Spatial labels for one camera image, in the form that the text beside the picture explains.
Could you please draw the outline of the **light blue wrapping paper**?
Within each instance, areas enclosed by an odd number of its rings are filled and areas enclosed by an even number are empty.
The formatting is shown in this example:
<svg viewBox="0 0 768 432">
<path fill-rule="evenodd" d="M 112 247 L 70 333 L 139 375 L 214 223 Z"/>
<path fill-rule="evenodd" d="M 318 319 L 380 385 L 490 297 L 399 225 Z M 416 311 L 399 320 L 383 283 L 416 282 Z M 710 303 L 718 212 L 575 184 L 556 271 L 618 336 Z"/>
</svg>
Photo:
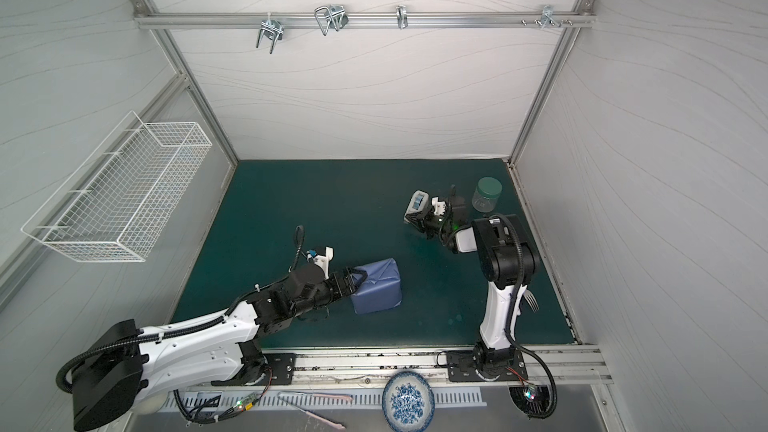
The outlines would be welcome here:
<svg viewBox="0 0 768 432">
<path fill-rule="evenodd" d="M 357 315 L 367 315 L 398 307 L 402 302 L 401 276 L 393 258 L 356 266 L 365 270 L 368 278 L 357 293 L 351 296 Z"/>
</svg>

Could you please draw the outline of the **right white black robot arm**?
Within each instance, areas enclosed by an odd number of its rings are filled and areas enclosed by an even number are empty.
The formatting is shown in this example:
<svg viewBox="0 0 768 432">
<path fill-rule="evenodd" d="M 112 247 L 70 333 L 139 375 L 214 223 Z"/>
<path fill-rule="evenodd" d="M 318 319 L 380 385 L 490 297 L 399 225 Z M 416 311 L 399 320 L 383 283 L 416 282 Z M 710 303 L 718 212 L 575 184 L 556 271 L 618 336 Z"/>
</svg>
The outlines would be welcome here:
<svg viewBox="0 0 768 432">
<path fill-rule="evenodd" d="M 476 253 L 487 282 L 479 340 L 470 352 L 448 352 L 445 366 L 452 382 L 512 380 L 528 382 L 525 356 L 515 326 L 541 260 L 516 215 L 472 219 L 465 200 L 415 191 L 403 215 L 405 223 L 454 253 Z"/>
</svg>

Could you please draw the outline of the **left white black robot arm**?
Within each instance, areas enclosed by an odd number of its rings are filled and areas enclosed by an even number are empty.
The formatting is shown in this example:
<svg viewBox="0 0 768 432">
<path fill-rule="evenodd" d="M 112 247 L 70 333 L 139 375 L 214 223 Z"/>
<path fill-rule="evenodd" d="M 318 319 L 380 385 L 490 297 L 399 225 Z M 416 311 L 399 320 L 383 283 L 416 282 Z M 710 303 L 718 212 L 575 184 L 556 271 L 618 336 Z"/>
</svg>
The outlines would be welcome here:
<svg viewBox="0 0 768 432">
<path fill-rule="evenodd" d="M 293 263 L 283 278 L 238 296 L 228 308 L 186 321 L 137 327 L 134 320 L 109 328 L 87 351 L 67 361 L 55 383 L 69 394 L 73 427 L 92 431 L 152 400 L 209 383 L 233 387 L 268 381 L 273 372 L 261 338 L 303 314 L 358 291 L 361 268 L 329 268 L 331 249 L 303 251 L 297 227 Z"/>
</svg>

